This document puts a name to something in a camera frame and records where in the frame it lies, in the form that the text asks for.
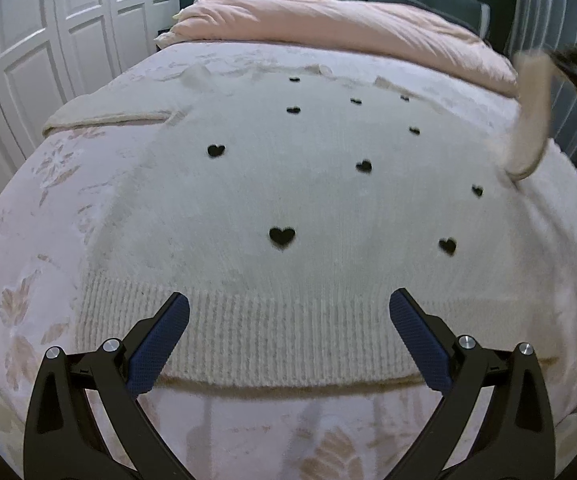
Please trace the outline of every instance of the white wardrobe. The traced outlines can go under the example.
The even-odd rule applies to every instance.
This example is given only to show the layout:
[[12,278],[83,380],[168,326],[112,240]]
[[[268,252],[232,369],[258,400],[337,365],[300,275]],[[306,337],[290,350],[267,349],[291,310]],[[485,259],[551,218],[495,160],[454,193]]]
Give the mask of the white wardrobe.
[[179,0],[0,0],[0,193],[43,123],[155,53]]

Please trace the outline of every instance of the bed sheet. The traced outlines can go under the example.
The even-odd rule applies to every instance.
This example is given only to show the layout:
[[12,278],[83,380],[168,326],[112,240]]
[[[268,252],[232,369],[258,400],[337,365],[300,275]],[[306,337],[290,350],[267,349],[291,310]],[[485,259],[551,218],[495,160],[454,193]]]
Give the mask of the bed sheet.
[[[311,65],[367,82],[382,77],[403,94],[423,96],[470,121],[491,141],[505,135],[517,114],[514,100],[408,62],[278,44],[179,44],[111,84],[168,78],[197,62],[212,72],[264,63]],[[121,176],[157,128],[139,123],[56,132],[0,196],[0,393],[21,420],[43,353],[52,345],[72,351],[86,245]],[[565,317],[571,323],[567,358],[559,376],[547,380],[555,422],[577,405],[577,312]],[[490,393],[481,394],[452,463],[465,457]],[[422,384],[316,392],[159,384],[140,397],[164,441],[199,480],[383,478],[439,400]],[[128,463],[96,394],[91,402],[113,455]]]

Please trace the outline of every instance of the black heart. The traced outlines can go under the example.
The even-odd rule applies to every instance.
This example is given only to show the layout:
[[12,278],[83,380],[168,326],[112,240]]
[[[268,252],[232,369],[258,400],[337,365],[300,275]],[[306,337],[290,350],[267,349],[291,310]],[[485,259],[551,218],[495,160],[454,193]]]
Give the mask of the black heart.
[[457,249],[457,242],[454,238],[449,238],[448,240],[441,239],[439,241],[439,248],[444,251],[444,253],[453,256],[455,254],[455,249]]
[[219,146],[211,144],[206,151],[208,152],[208,156],[210,156],[211,158],[216,158],[216,156],[222,155],[225,149],[226,147],[223,146],[222,144],[220,144]]
[[295,238],[295,230],[292,227],[287,227],[286,229],[280,229],[279,227],[273,227],[268,231],[268,236],[273,240],[278,246],[286,247]]
[[370,163],[370,160],[367,159],[362,160],[362,162],[358,162],[355,167],[362,173],[370,173],[373,171],[373,165]]

